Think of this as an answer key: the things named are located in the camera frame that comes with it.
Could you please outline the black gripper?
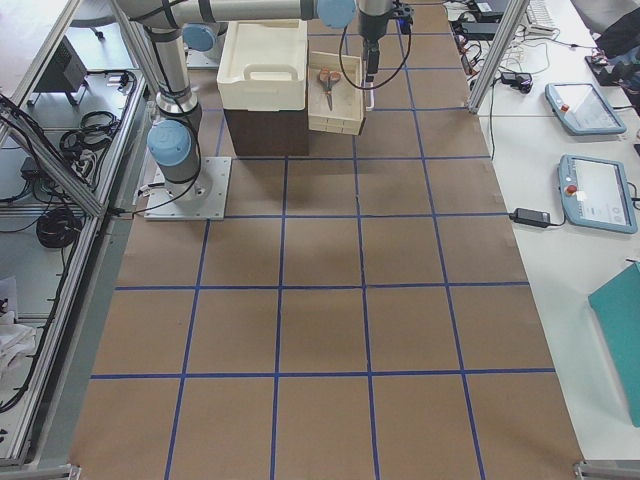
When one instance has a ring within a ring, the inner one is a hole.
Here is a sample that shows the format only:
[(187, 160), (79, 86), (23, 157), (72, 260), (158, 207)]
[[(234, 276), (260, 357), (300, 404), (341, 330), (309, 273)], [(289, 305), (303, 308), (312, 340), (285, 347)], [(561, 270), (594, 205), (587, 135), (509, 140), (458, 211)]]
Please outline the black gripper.
[(365, 81), (373, 83), (379, 70), (379, 40), (387, 33), (387, 24), (391, 18), (393, 8), (382, 11), (365, 11), (358, 8), (359, 34), (363, 41), (363, 61), (366, 66)]

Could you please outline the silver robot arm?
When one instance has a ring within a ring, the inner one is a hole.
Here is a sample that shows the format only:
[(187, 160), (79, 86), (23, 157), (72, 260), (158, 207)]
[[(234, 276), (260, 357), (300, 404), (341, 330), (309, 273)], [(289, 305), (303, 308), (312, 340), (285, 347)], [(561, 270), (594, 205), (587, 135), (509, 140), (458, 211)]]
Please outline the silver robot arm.
[(367, 77), (372, 79), (378, 68), (379, 41), (399, 7), (394, 1), (121, 1), (118, 6), (130, 22), (144, 29), (153, 52), (159, 83), (156, 104), (163, 119), (151, 129), (147, 146), (172, 199), (201, 193), (203, 166), (197, 147), (201, 105), (184, 58), (188, 28), (217, 27), (224, 35), (217, 81), (236, 153), (305, 156), (309, 152), (305, 95), (295, 92), (281, 108), (271, 94), (242, 106), (236, 98), (246, 91), (247, 74), (279, 68), (267, 53), (291, 49), (305, 55), (306, 26), (312, 20), (342, 31), (359, 20)]

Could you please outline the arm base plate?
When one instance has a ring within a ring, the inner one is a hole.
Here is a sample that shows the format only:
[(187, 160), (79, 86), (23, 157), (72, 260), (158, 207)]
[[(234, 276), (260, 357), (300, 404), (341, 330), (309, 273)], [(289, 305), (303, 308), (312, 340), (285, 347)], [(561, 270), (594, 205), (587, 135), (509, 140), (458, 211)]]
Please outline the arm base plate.
[(142, 214), (156, 221), (223, 220), (231, 167), (231, 157), (204, 157), (193, 186), (166, 183), (157, 167), (153, 182), (160, 186), (150, 190)]

